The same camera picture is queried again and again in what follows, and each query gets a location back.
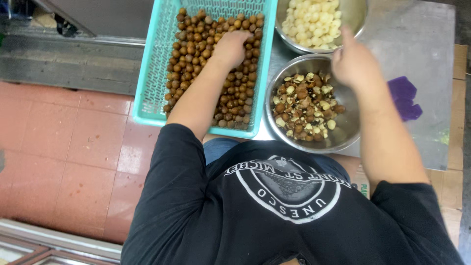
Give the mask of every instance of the purple sponge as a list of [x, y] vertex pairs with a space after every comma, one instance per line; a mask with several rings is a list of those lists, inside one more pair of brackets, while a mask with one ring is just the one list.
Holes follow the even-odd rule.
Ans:
[[416, 120], [422, 115], [419, 104], [414, 105], [413, 99], [417, 88], [405, 76], [388, 82], [392, 99], [403, 121]]

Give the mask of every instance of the hand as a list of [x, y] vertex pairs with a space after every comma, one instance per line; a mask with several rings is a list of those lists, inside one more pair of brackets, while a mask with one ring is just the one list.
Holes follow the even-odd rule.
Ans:
[[351, 30], [343, 26], [343, 49], [336, 50], [332, 55], [332, 71], [337, 80], [358, 91], [368, 88], [372, 82], [383, 82], [379, 63], [374, 55], [363, 44], [358, 43]]
[[244, 41], [251, 37], [252, 33], [244, 31], [227, 32], [219, 40], [212, 58], [232, 68], [239, 66], [245, 58]]

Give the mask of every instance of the person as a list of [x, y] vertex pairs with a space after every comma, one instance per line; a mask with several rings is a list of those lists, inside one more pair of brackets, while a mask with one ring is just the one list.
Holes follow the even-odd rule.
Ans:
[[341, 33], [332, 71], [358, 99], [371, 200], [330, 157], [279, 141], [202, 145], [244, 58], [250, 34], [234, 31], [160, 131], [122, 264], [463, 264], [379, 64]]

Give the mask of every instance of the metal bowl rim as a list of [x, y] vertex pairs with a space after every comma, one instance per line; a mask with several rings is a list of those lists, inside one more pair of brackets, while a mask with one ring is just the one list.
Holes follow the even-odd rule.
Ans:
[[287, 62], [272, 78], [269, 86], [268, 86], [268, 89], [265, 91], [265, 114], [267, 115], [267, 120], [268, 120], [268, 123], [270, 124], [270, 127], [271, 127], [271, 130], [273, 130], [276, 135], [281, 138], [285, 143], [291, 145], [292, 147], [296, 148], [296, 149], [299, 149], [301, 151], [305, 151], [307, 153], [313, 153], [313, 154], [327, 154], [327, 153], [334, 153], [334, 152], [338, 152], [338, 151], [341, 151], [341, 150], [344, 150], [345, 148], [349, 147], [350, 145], [352, 145], [354, 142], [356, 142], [359, 138], [360, 138], [360, 130], [358, 130], [358, 132], [353, 136], [351, 137], [350, 139], [348, 139], [347, 141], [345, 141], [344, 143], [340, 144], [339, 146], [335, 146], [335, 147], [331, 147], [331, 148], [325, 148], [325, 149], [312, 149], [312, 148], [306, 148], [302, 145], [299, 145], [297, 143], [295, 143], [294, 141], [292, 141], [291, 139], [289, 139], [288, 137], [286, 137], [286, 135], [284, 133], [282, 133], [274, 119], [273, 119], [273, 115], [271, 114], [271, 94], [273, 92], [273, 88], [274, 88], [274, 85], [275, 85], [275, 82], [276, 80], [278, 80], [278, 78], [281, 76], [281, 74], [288, 68], [292, 67], [293, 65], [299, 63], [299, 62], [302, 62], [302, 61], [306, 61], [306, 60], [313, 60], [313, 59], [328, 59], [330, 61], [332, 61], [332, 56], [330, 54], [322, 54], [322, 53], [311, 53], [311, 54], [306, 54], [306, 55], [301, 55], [299, 57], [296, 57], [294, 58], [293, 60]]
[[[369, 0], [365, 0], [365, 3], [366, 3], [366, 13], [365, 13], [365, 17], [364, 17], [364, 22], [363, 22], [363, 25], [358, 30], [357, 34], [355, 34], [355, 36], [354, 36], [355, 39], [359, 38], [361, 36], [361, 34], [363, 33], [363, 31], [365, 29], [366, 21], [369, 17], [369, 7], [370, 7]], [[286, 45], [295, 48], [295, 51], [298, 52], [298, 53], [302, 52], [302, 53], [328, 54], [328, 53], [333, 53], [333, 51], [335, 50], [335, 49], [327, 49], [327, 50], [311, 49], [311, 48], [306, 48], [306, 47], [303, 47], [303, 46], [295, 43], [281, 30], [281, 24], [278, 22], [276, 17], [275, 17], [275, 29], [276, 29], [276, 32], [278, 32], [278, 34], [280, 35], [283, 42], [285, 42]]]

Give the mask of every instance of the teal plastic basket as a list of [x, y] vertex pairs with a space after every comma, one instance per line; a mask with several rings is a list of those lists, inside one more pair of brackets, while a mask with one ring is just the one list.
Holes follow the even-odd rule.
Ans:
[[265, 23], [260, 45], [260, 57], [257, 67], [257, 81], [254, 87], [253, 105], [247, 130], [211, 127], [208, 133], [252, 138], [257, 135], [263, 115], [265, 89], [267, 86], [273, 32], [275, 28], [276, 0], [156, 0], [147, 33], [146, 47], [142, 57], [136, 98], [132, 115], [141, 124], [164, 126], [166, 123], [163, 106], [167, 104], [164, 95], [168, 93], [167, 64], [171, 56], [172, 43], [176, 41], [177, 20], [175, 16], [181, 7], [185, 7], [190, 16], [196, 15], [203, 8], [213, 18], [239, 13], [246, 16], [263, 13]]

